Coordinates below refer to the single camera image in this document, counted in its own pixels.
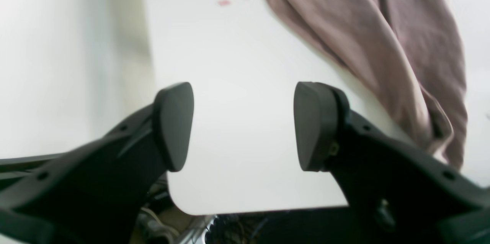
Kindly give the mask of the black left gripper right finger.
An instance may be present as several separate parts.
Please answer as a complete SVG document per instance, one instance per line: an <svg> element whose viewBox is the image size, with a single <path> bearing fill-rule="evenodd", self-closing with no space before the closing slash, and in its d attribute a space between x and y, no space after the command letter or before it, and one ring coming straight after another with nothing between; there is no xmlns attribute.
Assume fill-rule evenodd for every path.
<svg viewBox="0 0 490 244"><path fill-rule="evenodd" d="M380 132L341 90L297 83L294 126L301 169L332 174L371 242L489 243L489 189Z"/></svg>

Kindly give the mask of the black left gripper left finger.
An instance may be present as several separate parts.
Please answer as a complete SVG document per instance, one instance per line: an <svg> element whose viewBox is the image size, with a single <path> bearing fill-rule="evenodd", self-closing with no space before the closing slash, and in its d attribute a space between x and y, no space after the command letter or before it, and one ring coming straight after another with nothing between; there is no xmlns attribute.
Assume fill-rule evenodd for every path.
<svg viewBox="0 0 490 244"><path fill-rule="evenodd" d="M160 90L103 138L1 191L1 234L28 244L127 244L151 186L186 161L194 93Z"/></svg>

